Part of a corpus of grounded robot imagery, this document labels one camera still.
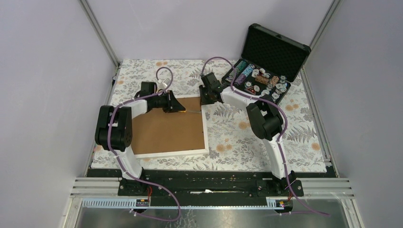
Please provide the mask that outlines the white picture frame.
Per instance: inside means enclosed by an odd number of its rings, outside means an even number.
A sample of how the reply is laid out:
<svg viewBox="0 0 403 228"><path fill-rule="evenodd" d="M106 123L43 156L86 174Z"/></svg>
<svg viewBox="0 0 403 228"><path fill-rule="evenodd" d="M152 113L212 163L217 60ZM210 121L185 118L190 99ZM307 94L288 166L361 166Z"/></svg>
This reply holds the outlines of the white picture frame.
<svg viewBox="0 0 403 228"><path fill-rule="evenodd" d="M207 121L198 95L179 95L186 110L197 113L165 113L153 109L132 119L131 148L137 159L191 156L208 153Z"/></svg>

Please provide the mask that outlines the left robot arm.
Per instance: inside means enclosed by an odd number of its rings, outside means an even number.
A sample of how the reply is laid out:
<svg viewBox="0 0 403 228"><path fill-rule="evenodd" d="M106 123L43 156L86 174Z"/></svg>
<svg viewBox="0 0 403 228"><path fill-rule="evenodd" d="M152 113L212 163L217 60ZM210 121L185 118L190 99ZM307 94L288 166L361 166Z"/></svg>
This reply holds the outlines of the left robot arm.
<svg viewBox="0 0 403 228"><path fill-rule="evenodd" d="M131 148L132 119L155 108L161 108L165 113L186 111L171 90L167 88L159 90L155 82L142 82L141 89L135 94L134 99L118 107L103 105L99 109L95 142L113 153L123 178L131 180L129 189L135 195L144 194L147 191L147 183L140 178L143 168Z"/></svg>

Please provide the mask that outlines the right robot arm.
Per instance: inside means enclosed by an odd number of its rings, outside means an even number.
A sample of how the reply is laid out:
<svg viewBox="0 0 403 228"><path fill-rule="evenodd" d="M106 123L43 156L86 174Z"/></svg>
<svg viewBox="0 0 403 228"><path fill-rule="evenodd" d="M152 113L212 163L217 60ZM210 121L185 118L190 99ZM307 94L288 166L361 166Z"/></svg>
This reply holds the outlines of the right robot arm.
<svg viewBox="0 0 403 228"><path fill-rule="evenodd" d="M262 140L267 150L271 173L275 177L273 191L280 196L286 195L291 190L295 175L287 168L284 152L282 136L284 127L288 125L285 113L272 102L271 96L250 95L228 84L221 84L213 72L201 74L201 80L201 105L220 102L247 113L253 133Z"/></svg>

